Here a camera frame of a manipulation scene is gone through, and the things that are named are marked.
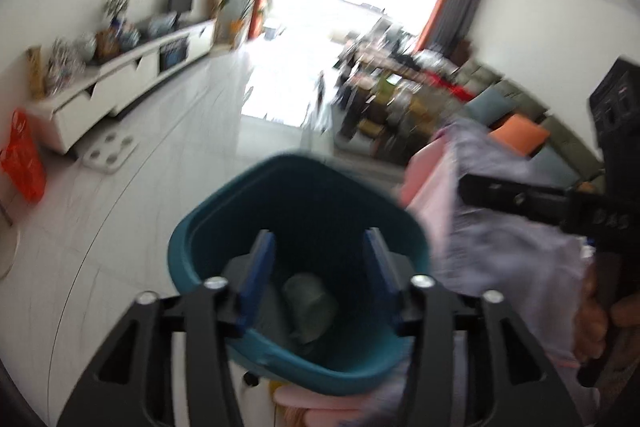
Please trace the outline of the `right hand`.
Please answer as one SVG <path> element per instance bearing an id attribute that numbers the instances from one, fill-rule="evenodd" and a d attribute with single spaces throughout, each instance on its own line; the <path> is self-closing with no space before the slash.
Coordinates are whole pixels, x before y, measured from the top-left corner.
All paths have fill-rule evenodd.
<path id="1" fill-rule="evenodd" d="M 629 339 L 613 357 L 614 364 L 619 367 L 633 365 L 639 361 L 639 295 L 620 300 L 606 312 L 597 303 L 596 290 L 596 264 L 591 261 L 582 279 L 579 307 L 574 315 L 574 357 L 580 363 L 600 358 L 606 347 L 608 326 L 613 324 L 630 330 Z"/>

